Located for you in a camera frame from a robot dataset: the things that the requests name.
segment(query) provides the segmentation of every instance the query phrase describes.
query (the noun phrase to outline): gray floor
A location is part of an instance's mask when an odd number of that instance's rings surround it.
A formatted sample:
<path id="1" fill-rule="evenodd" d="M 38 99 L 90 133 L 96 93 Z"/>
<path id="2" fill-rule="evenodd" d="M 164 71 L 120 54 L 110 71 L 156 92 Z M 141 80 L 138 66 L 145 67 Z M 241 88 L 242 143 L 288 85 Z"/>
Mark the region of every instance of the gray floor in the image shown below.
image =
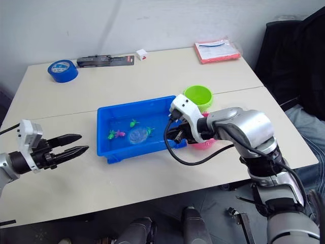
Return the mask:
<path id="1" fill-rule="evenodd" d="M 108 209 L 80 219 L 63 219 L 6 228 L 0 231 L 0 243 L 54 243 L 70 237 L 73 243 L 95 243 L 105 236 L 117 236 L 138 217 L 149 216 L 158 224 L 156 243 L 183 243 L 180 217 L 186 206 L 194 206 L 204 218 L 213 243 L 246 243 L 241 226 L 225 214 L 228 207 L 246 212 L 256 243 L 266 243 L 266 219 L 255 206 L 236 199 L 236 195 L 251 198 L 244 186 L 233 192 L 219 187 L 158 198 L 128 206 Z"/>

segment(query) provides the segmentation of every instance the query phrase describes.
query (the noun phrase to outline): pink toy fish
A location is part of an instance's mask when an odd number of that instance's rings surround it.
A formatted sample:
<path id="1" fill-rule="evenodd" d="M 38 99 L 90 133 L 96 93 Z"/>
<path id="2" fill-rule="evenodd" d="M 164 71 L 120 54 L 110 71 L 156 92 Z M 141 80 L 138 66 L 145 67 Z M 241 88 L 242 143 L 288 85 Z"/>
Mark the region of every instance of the pink toy fish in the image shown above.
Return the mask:
<path id="1" fill-rule="evenodd" d="M 115 138 L 117 137 L 124 137 L 125 136 L 125 132 L 117 130 L 116 134 L 115 134 Z"/>

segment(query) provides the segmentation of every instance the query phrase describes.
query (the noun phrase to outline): toy fish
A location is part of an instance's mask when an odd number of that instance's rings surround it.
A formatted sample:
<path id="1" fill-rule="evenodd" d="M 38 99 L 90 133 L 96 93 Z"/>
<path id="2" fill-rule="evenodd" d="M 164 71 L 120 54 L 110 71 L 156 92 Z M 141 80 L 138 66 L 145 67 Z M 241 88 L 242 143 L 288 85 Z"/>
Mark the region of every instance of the toy fish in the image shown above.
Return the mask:
<path id="1" fill-rule="evenodd" d="M 117 137 L 124 137 L 125 136 L 125 132 L 117 130 L 116 134 L 115 134 L 115 138 Z"/>
<path id="2" fill-rule="evenodd" d="M 112 140 L 115 135 L 116 135 L 115 131 L 110 131 L 110 134 L 108 135 L 108 139 Z"/>
<path id="3" fill-rule="evenodd" d="M 140 122 L 137 122 L 135 119 L 132 119 L 131 123 L 130 123 L 130 127 L 134 127 L 136 126 L 136 124 L 139 124 Z"/>
<path id="4" fill-rule="evenodd" d="M 147 127 L 148 136 L 151 135 L 151 133 L 152 133 L 153 130 L 154 130 L 154 128 Z"/>

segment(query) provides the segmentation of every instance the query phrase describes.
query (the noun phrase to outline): blue plastic tray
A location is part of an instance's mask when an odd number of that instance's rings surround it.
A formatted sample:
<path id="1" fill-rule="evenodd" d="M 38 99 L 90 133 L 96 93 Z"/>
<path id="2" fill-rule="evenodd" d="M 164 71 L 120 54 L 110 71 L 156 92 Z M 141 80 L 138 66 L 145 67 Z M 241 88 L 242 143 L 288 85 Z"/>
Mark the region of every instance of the blue plastic tray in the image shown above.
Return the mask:
<path id="1" fill-rule="evenodd" d="M 105 156 L 109 164 L 138 155 L 166 149 L 164 130 L 169 108 L 175 96 L 99 108 L 97 111 L 97 155 Z M 130 122 L 137 123 L 133 128 Z M 148 135 L 147 129 L 154 128 Z M 108 139 L 110 130 L 126 133 L 124 137 Z M 186 146 L 169 140 L 171 147 Z"/>

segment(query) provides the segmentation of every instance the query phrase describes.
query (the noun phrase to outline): white wall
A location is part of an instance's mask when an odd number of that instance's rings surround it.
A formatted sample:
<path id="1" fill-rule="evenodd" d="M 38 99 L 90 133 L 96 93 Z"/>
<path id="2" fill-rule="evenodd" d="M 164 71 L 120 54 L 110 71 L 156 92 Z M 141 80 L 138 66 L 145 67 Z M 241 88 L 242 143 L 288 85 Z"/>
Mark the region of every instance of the white wall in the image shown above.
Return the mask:
<path id="1" fill-rule="evenodd" d="M 223 36 L 241 46 L 253 67 L 267 22 L 310 15 L 323 5 L 324 0 L 1 0 L 0 85 L 14 94 L 31 64 L 189 47 Z"/>

